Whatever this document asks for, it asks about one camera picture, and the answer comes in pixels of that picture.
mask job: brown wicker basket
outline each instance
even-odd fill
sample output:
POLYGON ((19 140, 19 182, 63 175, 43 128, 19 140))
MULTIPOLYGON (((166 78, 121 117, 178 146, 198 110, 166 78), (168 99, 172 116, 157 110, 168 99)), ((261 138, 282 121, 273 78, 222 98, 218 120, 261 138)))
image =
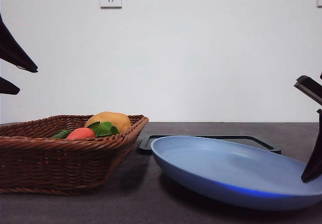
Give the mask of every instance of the brown wicker basket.
POLYGON ((92 115, 60 115, 0 127, 0 193, 57 195, 97 191, 133 149, 148 118, 129 116, 125 132, 84 139, 50 139, 83 127, 92 115))

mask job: dark countertop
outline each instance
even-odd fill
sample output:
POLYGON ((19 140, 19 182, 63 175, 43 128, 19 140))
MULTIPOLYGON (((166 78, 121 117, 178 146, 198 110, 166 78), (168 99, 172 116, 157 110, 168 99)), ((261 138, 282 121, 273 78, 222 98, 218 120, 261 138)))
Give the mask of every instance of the dark countertop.
POLYGON ((148 123, 132 153, 92 195, 0 194, 0 223, 322 223, 322 202, 297 211, 257 211, 196 194, 137 151, 150 134, 254 135, 307 162, 318 123, 148 123))

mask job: mango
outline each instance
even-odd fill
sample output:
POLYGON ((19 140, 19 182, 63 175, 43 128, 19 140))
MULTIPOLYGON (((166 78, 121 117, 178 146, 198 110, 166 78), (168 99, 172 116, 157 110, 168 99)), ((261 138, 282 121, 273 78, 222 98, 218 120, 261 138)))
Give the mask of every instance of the mango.
POLYGON ((117 112, 101 112, 92 116, 85 124, 88 127, 94 122, 111 122, 119 132, 123 132, 129 127, 131 127, 131 121, 129 117, 123 113, 117 112))

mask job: green leaf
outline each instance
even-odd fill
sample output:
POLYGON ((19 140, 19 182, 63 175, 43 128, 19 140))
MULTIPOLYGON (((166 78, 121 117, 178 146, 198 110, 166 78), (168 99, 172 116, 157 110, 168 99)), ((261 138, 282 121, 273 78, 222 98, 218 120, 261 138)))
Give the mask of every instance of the green leaf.
POLYGON ((110 135, 111 133, 111 128, 112 128, 112 123, 111 122, 101 122, 100 124, 100 134, 99 136, 105 136, 105 135, 110 135))
POLYGON ((97 137, 101 132, 100 122, 93 122, 91 125, 88 126, 88 128, 94 131, 95 137, 97 137))
POLYGON ((119 133, 118 129, 111 122, 94 122, 88 126, 94 131, 95 137, 103 137, 119 133))
POLYGON ((55 139, 55 138, 66 138, 69 134, 70 134, 70 131, 64 129, 64 130, 59 131, 53 137, 51 137, 51 139, 55 139))
POLYGON ((119 130, 117 129, 116 126, 112 126, 111 127, 111 133, 114 135, 114 134, 117 134, 117 133, 120 133, 119 130))

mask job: black tray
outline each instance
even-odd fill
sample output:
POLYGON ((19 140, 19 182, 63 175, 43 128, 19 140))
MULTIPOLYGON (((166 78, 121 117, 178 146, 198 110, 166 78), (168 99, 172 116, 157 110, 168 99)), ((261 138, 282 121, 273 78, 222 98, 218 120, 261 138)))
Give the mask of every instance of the black tray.
MULTIPOLYGON (((151 150, 151 142, 160 137, 166 136, 177 136, 177 135, 147 135, 143 137, 142 142, 139 145, 139 150, 145 154, 152 154, 151 150)), ((271 143, 267 143, 266 141, 259 140, 257 137, 253 136, 245 136, 245 135, 230 135, 230 136, 205 136, 205 135, 192 135, 195 137, 206 137, 206 138, 214 138, 214 139, 222 139, 230 142, 241 143, 244 145, 258 147, 264 150, 271 151, 273 153, 282 154, 281 148, 279 146, 273 145, 271 143)))

